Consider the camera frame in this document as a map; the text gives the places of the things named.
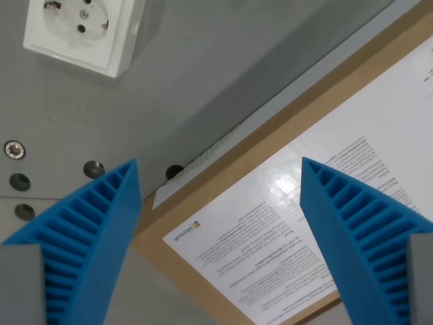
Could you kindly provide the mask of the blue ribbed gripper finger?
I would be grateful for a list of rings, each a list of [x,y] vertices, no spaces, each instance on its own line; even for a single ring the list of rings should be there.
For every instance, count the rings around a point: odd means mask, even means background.
[[[55,203],[4,240],[43,257],[48,324],[102,324],[141,213],[135,159]]]
[[[409,237],[432,222],[383,192],[302,158],[300,207],[353,324],[409,324]]]

